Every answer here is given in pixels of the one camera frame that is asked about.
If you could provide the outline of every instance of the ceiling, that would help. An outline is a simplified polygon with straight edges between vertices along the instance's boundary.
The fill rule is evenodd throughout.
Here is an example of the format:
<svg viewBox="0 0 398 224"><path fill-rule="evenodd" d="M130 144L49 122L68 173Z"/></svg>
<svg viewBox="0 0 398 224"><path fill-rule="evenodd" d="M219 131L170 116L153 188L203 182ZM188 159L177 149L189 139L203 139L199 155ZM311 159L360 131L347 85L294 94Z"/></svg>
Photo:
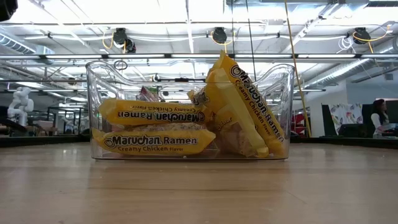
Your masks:
<svg viewBox="0 0 398 224"><path fill-rule="evenodd" d="M111 34L119 27L126 28L137 47L137 54L217 54L225 47L228 53L235 54L291 53L283 1L250 0L247 7L245 1L233 2L231 10L232 0L19 0L18 10L9 21L0 23L0 31L28 45L46 46L54 54L120 54L122 49L115 46L107 49L102 40L105 37L105 45L111 45ZM294 42L298 54L369 52L368 44L341 48L343 37L352 34L355 27L365 27L373 39L385 35L372 42L374 51L398 32L398 7L366 7L368 1L354 0L346 0L347 4L289 2L292 37L300 34ZM214 43L211 32L215 27L224 27L230 40L234 32L232 43L227 46ZM18 54L1 45L0 52ZM88 61L75 62L84 65ZM212 62L200 60L178 61L173 65L166 59L127 61L136 66L129 66L123 73L137 81L143 81L142 76L150 81L154 74L169 78L192 75L203 78L212 66ZM39 77L44 77L44 67L47 67L47 74L52 74L53 79L85 78L86 73L84 66L70 66L73 64L70 60L56 60L51 65L32 60L8 60L7 63L22 65ZM255 70L260 77L277 63L256 61L253 66L252 62L241 62L239 66L252 76ZM309 60L298 63L297 68L302 80L307 81L334 65L332 61L315 63ZM11 72L3 71L0 75L11 79Z"/></svg>

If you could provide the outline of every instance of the clear plastic bin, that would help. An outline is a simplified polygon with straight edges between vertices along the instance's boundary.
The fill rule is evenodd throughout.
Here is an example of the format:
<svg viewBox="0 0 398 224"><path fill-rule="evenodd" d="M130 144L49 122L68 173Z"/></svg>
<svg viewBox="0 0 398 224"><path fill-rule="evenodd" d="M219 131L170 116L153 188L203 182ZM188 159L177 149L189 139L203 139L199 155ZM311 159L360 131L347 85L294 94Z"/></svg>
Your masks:
<svg viewBox="0 0 398 224"><path fill-rule="evenodd" d="M268 109L272 111L281 130L283 130L281 133L283 140L280 142L283 153L276 155L271 150L272 146L268 146L269 155L266 157L256 155L245 156L239 152L237 153L236 151L229 150L228 147L234 147L234 144L237 141L234 136L239 136L235 135L235 133L230 133L231 135L227 134L227 136L230 136L229 139L227 138L228 142L224 145L220 145L223 141L225 142L225 135L223 141L218 141L219 135L215 129L210 128L210 124L205 124L205 126L209 131L216 132L216 139L210 142L202 151L195 154L184 154L183 152L180 152L177 154L163 155L162 153L159 154L158 152L153 152L153 154L146 155L129 155L125 153L111 152L102 148L99 141L93 137L94 129L101 131L102 133L112 134L112 132L118 131L121 127L125 127L120 124L111 124L98 111L98 108L105 99L117 98L120 100L137 100L137 96L139 95L141 88L146 86L155 88L159 96L164 96L163 92L165 91L169 93L179 93L181 95L181 99L168 101L178 101L179 103L186 103L195 106L194 104L191 104L188 96L185 95L189 90L195 90L197 92L206 85L217 85L219 83L204 83L199 81L134 82L125 78L123 74L120 74L112 65L105 62L88 63L86 65L86 69L91 129L91 155L94 159L286 159L289 156L292 97L294 90L294 68L291 65L276 65L256 82L252 82L252 84L257 87L262 97L266 100ZM232 83L223 84L238 86L238 84Z"/></svg>

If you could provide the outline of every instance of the table surface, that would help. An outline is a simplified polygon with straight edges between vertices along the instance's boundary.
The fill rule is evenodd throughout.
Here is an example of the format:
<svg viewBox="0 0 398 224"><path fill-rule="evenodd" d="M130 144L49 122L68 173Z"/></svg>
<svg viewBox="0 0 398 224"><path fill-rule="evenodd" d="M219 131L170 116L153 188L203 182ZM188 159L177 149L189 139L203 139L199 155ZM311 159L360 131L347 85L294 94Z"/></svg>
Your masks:
<svg viewBox="0 0 398 224"><path fill-rule="evenodd" d="M0 149L0 224L397 223L398 150L292 144L286 161L95 161Z"/></svg>

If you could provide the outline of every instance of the ramen package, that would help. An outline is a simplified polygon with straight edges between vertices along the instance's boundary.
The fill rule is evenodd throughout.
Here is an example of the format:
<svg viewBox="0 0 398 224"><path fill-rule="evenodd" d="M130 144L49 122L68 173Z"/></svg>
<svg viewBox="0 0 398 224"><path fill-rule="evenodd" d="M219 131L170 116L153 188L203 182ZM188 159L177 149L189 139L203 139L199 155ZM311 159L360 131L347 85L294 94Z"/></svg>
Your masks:
<svg viewBox="0 0 398 224"><path fill-rule="evenodd" d="M106 99L98 111L112 124L144 125L163 123L203 124L211 119L211 111L195 105Z"/></svg>
<svg viewBox="0 0 398 224"><path fill-rule="evenodd" d="M266 157L267 146L225 72L212 70L208 77L211 82L206 87L188 95L194 104L208 107L215 113L214 122L208 127L216 133L217 147L244 156Z"/></svg>
<svg viewBox="0 0 398 224"><path fill-rule="evenodd" d="M229 58L224 51L221 51L220 58L213 65L212 70L217 69L224 70L228 80L234 83L233 86L249 111L257 132L267 144L269 152L276 157L285 157L284 132L267 106L265 99L257 88L251 84L249 75L241 70L238 64Z"/></svg>
<svg viewBox="0 0 398 224"><path fill-rule="evenodd" d="M127 155L178 156L201 153L215 134L197 124L159 124L104 133L93 129L103 149Z"/></svg>

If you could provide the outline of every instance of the person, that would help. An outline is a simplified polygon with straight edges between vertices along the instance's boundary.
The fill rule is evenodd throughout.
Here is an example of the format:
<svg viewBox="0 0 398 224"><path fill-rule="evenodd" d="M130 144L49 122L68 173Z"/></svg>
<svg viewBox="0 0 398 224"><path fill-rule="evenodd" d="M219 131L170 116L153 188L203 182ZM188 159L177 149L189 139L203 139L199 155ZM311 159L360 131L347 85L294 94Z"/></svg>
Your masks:
<svg viewBox="0 0 398 224"><path fill-rule="evenodd" d="M383 99L375 100L373 102L373 113L371 119L374 125L373 138L383 138L382 133L387 130L389 119L386 114L387 106Z"/></svg>

